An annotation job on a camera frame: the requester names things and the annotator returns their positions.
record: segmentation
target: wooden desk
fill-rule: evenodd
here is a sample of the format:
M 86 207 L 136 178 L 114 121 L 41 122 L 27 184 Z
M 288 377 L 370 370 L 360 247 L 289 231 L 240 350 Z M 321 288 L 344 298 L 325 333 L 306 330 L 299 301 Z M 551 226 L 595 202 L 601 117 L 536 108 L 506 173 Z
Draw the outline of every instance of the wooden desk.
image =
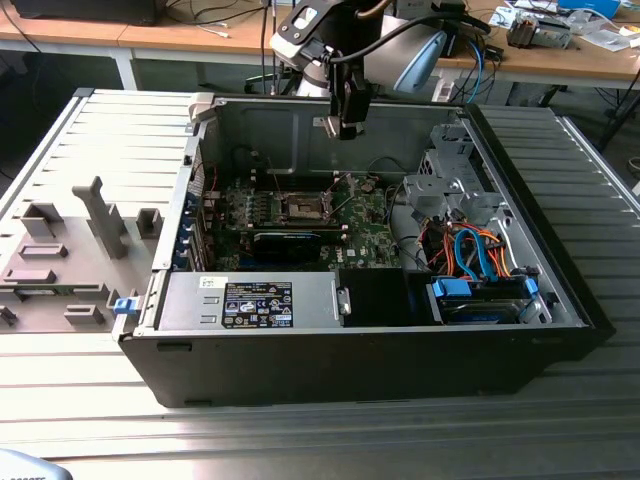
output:
M 26 20 L 4 0 L 12 19 L 35 41 L 42 51 L 79 55 L 102 55 L 116 60 L 123 85 L 137 89 L 135 59 L 193 61 L 204 63 L 260 63 L 261 13 L 229 20 L 226 31 L 230 38 L 222 38 L 196 26 L 183 25 L 169 18 L 155 27 L 127 26 L 114 23 L 83 22 L 69 20 Z M 255 8 L 255 0 L 240 0 L 231 9 L 210 12 L 202 19 L 220 18 Z M 194 0 L 197 9 L 216 5 L 220 0 Z M 487 21 L 491 11 L 501 5 L 500 0 L 469 0 L 471 13 Z M 289 11 L 278 7 L 279 19 Z M 188 20 L 186 5 L 177 5 L 172 14 Z M 617 22 L 640 22 L 640 13 L 619 16 Z M 271 17 L 267 27 L 267 53 Z M 505 50 L 505 59 L 496 75 L 499 80 L 543 84 L 581 85 L 590 87 L 627 88 L 640 67 L 638 50 L 622 50 L 617 53 L 574 38 L 567 50 L 533 48 L 529 50 L 509 47 L 506 30 L 494 28 L 489 43 Z M 15 28 L 0 14 L 0 49 L 32 50 Z M 440 59 L 434 72 L 452 81 L 472 68 L 475 61 L 466 52 L 459 57 Z

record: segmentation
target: motherboard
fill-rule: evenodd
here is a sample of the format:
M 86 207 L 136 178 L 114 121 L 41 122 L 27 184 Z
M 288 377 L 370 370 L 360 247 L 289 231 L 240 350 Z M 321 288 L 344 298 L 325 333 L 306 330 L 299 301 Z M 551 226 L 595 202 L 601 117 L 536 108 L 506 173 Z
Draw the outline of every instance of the motherboard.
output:
M 294 184 L 286 176 L 236 179 L 207 204 L 213 270 L 399 267 L 386 187 L 350 173 Z

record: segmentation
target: electronic device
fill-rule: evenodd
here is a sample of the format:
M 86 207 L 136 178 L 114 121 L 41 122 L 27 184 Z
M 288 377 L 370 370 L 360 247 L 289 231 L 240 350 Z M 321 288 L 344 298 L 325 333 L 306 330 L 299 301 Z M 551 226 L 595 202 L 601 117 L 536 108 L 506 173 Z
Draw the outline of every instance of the electronic device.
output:
M 533 46 L 565 49 L 571 42 L 571 29 L 552 17 L 538 18 L 527 12 L 516 13 L 507 32 L 507 43 L 512 47 Z
M 71 18 L 153 25 L 167 0 L 11 0 L 23 18 Z
M 614 332 L 502 147 L 527 111 L 372 104 L 334 142 L 325 101 L 208 101 L 149 286 L 114 306 L 163 405 L 509 393 Z

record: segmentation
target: blue latch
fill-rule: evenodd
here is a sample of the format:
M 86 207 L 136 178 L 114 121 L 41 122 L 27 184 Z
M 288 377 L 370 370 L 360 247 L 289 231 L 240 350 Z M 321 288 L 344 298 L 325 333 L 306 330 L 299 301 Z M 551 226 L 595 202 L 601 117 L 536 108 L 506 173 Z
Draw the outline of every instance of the blue latch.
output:
M 113 305 L 113 313 L 116 315 L 133 315 L 142 307 L 142 297 L 122 297 Z
M 536 281 L 533 278 L 527 278 L 524 281 L 525 286 L 527 287 L 527 290 L 529 290 L 529 293 L 531 294 L 531 296 L 535 296 L 536 293 L 538 293 L 538 284 L 536 283 Z
M 470 297 L 469 282 L 461 278 L 438 278 L 433 283 L 433 293 L 436 297 Z

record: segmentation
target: side panel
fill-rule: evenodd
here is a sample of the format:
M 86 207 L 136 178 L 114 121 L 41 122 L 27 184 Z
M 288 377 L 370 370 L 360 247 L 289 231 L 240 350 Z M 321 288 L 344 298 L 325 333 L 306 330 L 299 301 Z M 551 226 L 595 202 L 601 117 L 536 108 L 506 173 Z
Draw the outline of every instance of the side panel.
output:
M 127 337 L 120 346 L 167 407 L 514 393 L 594 347 L 587 331 Z

